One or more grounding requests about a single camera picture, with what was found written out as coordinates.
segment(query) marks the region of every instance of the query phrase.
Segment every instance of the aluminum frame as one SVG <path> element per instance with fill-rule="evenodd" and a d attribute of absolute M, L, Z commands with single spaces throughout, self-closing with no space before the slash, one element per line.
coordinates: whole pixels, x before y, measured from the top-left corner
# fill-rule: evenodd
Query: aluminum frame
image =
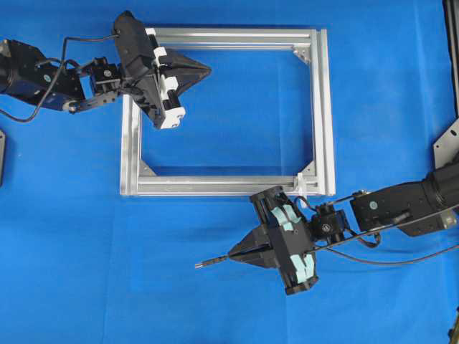
<path fill-rule="evenodd" d="M 296 176 L 157 176 L 143 162 L 142 112 L 123 96 L 120 194 L 125 196 L 251 195 L 280 185 L 287 194 L 334 195 L 335 158 L 327 31 L 315 29 L 147 28 L 175 49 L 290 50 L 310 67 L 313 160 Z"/>

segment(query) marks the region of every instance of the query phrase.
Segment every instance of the blue tablecloth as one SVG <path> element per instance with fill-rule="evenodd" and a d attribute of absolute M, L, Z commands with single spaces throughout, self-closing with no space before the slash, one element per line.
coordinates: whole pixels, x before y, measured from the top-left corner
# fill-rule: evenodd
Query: blue tablecloth
<path fill-rule="evenodd" d="M 327 28 L 337 196 L 423 178 L 433 141 L 455 119 L 441 1 L 6 0 L 0 32 L 58 57 L 64 36 L 105 36 L 125 9 L 155 24 Z M 78 61 L 100 56 L 118 61 L 112 42 L 69 45 Z M 307 164 L 308 72 L 298 59 L 189 56 L 213 74 L 184 94 L 177 130 L 144 121 L 148 164 L 184 175 L 291 174 Z M 0 108 L 32 111 L 6 96 Z M 0 343 L 447 342 L 457 253 L 380 268 L 321 252 L 319 283 L 291 297 L 275 270 L 228 262 L 195 271 L 257 226 L 252 205 L 119 196 L 120 116 L 119 100 L 78 115 L 42 110 L 28 125 L 0 118 Z M 458 239 L 458 229 L 416 239 L 391 230 L 374 251 L 340 249 L 400 260 Z"/>

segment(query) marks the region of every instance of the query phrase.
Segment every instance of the screw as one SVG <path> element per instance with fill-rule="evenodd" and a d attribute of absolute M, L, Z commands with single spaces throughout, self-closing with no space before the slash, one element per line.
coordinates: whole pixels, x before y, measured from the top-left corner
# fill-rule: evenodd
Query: screw
<path fill-rule="evenodd" d="M 323 224 L 322 225 L 322 231 L 324 231 L 325 233 L 329 233 L 331 230 L 331 227 L 329 224 Z"/>

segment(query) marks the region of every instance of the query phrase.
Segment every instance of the light blue tape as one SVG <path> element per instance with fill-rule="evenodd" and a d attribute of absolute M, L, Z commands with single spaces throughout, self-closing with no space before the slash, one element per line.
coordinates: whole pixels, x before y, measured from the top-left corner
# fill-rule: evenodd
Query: light blue tape
<path fill-rule="evenodd" d="M 292 221 L 295 224 L 297 224 L 299 221 L 301 221 L 301 218 L 296 216 L 295 212 L 293 211 L 292 206 L 286 204 L 286 205 L 284 205 L 284 209 L 285 209 L 285 212 L 287 213 L 288 218 L 290 219 L 290 221 Z"/>
<path fill-rule="evenodd" d="M 306 267 L 304 266 L 303 260 L 301 260 L 299 254 L 293 254 L 290 256 L 290 260 L 296 269 L 296 280 L 298 283 L 306 282 L 308 277 L 306 276 Z"/>
<path fill-rule="evenodd" d="M 311 278 L 314 275 L 314 259 L 312 254 L 307 254 L 304 259 L 306 265 L 306 278 Z"/>
<path fill-rule="evenodd" d="M 284 231 L 293 231 L 292 224 L 290 223 L 290 221 L 288 221 L 284 212 L 280 210 L 278 206 L 276 206 L 271 212 L 273 213 L 275 218 L 278 220 L 279 225 L 284 228 Z"/>

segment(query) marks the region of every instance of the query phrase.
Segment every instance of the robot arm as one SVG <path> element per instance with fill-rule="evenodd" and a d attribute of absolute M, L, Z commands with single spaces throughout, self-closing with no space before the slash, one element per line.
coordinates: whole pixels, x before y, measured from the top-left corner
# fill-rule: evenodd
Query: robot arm
<path fill-rule="evenodd" d="M 351 199 L 360 234 L 352 231 L 343 210 L 334 206 Z M 459 163 L 453 161 L 418 182 L 390 186 L 312 208 L 310 220 L 280 186 L 250 198 L 261 225 L 226 256 L 197 264 L 205 267 L 229 258 L 264 268 L 277 268 L 287 295 L 309 290 L 317 281 L 316 252 L 358 239 L 369 248 L 381 241 L 380 232 L 398 226 L 411 237 L 449 228 L 457 223 L 452 208 L 459 204 Z M 373 236 L 374 242 L 363 240 Z"/>
<path fill-rule="evenodd" d="M 100 42 L 112 38 L 120 65 L 108 63 L 105 57 L 82 66 L 64 58 L 47 59 L 36 47 L 5 39 L 0 44 L 0 93 L 38 107 L 71 113 L 91 110 L 128 94 L 156 128 L 178 126 L 185 115 L 180 94 L 205 78 L 210 68 L 160 47 L 155 34 L 148 35 L 145 26 L 129 11 L 115 20 L 112 36 L 66 38 L 62 55 L 65 56 L 67 40 Z M 63 66 L 56 67 L 52 62 Z M 80 82 L 81 77 L 87 76 L 93 92 L 89 99 L 85 98 Z"/>

